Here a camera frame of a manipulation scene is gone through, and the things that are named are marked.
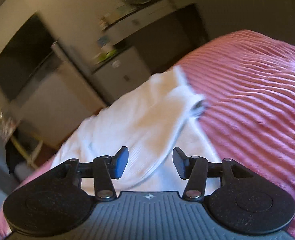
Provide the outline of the wall mounted black television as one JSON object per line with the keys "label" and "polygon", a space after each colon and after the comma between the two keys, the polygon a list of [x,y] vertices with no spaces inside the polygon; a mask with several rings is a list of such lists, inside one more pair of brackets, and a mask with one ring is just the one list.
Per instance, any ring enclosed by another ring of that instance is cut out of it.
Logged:
{"label": "wall mounted black television", "polygon": [[34,13],[15,33],[0,54],[0,90],[14,100],[52,53],[51,33]]}

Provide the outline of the tall white standing panel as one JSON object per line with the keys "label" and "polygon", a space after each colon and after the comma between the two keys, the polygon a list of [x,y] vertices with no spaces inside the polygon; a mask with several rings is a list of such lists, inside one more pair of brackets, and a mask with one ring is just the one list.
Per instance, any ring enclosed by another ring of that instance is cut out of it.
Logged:
{"label": "tall white standing panel", "polygon": [[59,41],[56,40],[51,45],[52,51],[62,61],[62,66],[58,67],[58,73],[62,75],[63,82],[77,97],[77,99],[93,112],[99,112],[106,107],[106,104],[92,87],[92,84],[78,69],[76,63],[65,52]]}

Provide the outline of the white ribbed knit sweater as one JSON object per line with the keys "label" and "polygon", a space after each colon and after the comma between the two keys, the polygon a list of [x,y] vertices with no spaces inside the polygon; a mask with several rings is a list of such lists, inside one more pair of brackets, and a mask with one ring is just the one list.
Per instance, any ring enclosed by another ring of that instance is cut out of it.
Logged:
{"label": "white ribbed knit sweater", "polygon": [[183,70],[175,66],[152,75],[98,115],[85,119],[61,146],[52,166],[71,158],[88,163],[102,155],[113,156],[125,146],[128,163],[113,183],[116,192],[183,192],[186,181],[180,179],[172,161],[175,147],[187,156],[221,161],[197,122],[204,107],[204,96],[193,91]]}

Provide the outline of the grey bedside cabinet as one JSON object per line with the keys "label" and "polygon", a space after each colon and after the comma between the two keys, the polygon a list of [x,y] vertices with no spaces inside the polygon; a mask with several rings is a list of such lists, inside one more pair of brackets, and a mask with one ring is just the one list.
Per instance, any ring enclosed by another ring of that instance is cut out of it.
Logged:
{"label": "grey bedside cabinet", "polygon": [[148,67],[134,47],[122,51],[92,74],[98,92],[108,105],[139,87],[150,76]]}

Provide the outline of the grey dressing table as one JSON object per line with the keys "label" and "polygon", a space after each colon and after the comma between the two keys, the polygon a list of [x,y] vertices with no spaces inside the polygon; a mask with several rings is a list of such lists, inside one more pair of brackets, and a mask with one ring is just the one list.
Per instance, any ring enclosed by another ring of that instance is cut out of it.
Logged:
{"label": "grey dressing table", "polygon": [[155,0],[110,24],[115,46],[134,47],[152,74],[210,41],[196,0]]}

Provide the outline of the wrapped flower bouquet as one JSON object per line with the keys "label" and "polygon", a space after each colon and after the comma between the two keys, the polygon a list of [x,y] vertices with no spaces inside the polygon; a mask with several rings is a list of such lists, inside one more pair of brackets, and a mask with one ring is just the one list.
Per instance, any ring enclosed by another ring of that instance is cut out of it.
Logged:
{"label": "wrapped flower bouquet", "polygon": [[0,108],[0,138],[3,143],[7,143],[18,127],[19,122],[9,113]]}

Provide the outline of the pink corduroy bedspread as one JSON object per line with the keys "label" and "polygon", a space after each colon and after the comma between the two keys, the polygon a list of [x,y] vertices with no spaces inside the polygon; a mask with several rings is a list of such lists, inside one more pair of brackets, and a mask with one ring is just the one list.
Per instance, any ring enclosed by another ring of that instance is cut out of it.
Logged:
{"label": "pink corduroy bedspread", "polygon": [[[295,46],[241,30],[199,47],[176,66],[204,96],[197,122],[218,156],[238,161],[295,200]],[[28,181],[53,168],[54,157]],[[288,233],[295,238],[295,217]]]}

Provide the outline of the round two-tier side table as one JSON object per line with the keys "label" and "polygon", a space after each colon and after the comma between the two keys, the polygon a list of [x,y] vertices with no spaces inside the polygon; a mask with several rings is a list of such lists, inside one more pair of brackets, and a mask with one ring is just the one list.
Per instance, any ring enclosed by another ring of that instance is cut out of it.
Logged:
{"label": "round two-tier side table", "polygon": [[55,152],[26,121],[20,122],[11,133],[5,149],[9,172],[18,181],[38,170]]}

